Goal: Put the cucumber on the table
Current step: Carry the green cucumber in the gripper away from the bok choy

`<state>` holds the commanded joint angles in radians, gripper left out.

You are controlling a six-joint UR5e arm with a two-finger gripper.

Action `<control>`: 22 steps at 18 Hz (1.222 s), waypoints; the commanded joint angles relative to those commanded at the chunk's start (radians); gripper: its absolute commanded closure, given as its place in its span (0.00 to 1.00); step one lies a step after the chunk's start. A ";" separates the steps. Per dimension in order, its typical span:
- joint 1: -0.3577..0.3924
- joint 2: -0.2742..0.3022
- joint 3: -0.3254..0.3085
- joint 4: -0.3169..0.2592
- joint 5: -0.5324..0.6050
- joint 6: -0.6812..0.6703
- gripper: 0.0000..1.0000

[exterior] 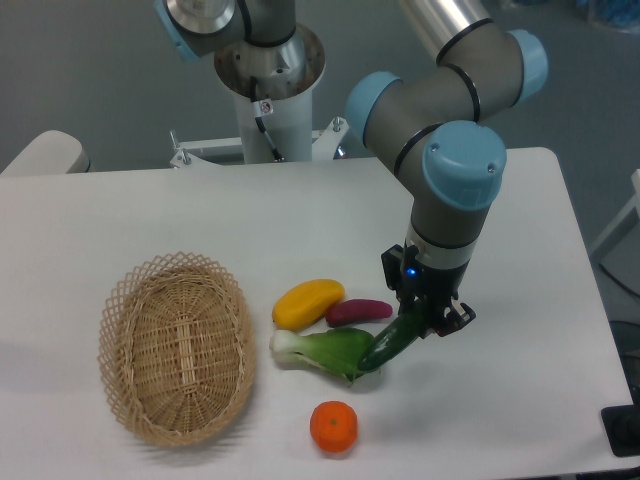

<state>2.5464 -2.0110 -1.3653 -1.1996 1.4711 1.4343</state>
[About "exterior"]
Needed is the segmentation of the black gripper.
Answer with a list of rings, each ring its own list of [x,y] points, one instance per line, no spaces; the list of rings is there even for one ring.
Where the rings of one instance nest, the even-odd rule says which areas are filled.
[[[468,263],[453,269],[436,269],[419,262],[411,266],[416,270],[416,278],[406,281],[400,290],[399,315],[410,312],[416,300],[426,302],[435,307],[431,329],[439,337],[458,332],[476,318],[475,311],[458,300]]]

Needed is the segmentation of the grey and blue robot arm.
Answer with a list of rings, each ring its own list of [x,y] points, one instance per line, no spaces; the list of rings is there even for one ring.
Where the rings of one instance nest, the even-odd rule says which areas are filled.
[[[474,318],[458,290],[506,163],[502,140],[483,122],[539,91],[548,61],[535,36],[503,32],[477,1],[402,7],[435,71],[413,83],[366,76],[344,119],[413,197],[405,242],[382,257],[400,304],[394,327],[445,336]],[[293,2],[158,1],[154,9],[182,58],[213,56],[247,163],[311,159],[311,93],[325,55]]]

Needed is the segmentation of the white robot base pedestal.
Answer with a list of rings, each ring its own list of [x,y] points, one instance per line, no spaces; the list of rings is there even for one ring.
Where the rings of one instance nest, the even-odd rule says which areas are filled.
[[[243,164],[331,161],[342,158],[349,125],[334,117],[323,130],[312,127],[313,90],[325,71],[319,38],[298,24],[277,46],[236,42],[215,53],[219,82],[233,99],[239,135],[234,138],[180,142],[171,135],[175,168],[210,161]]]

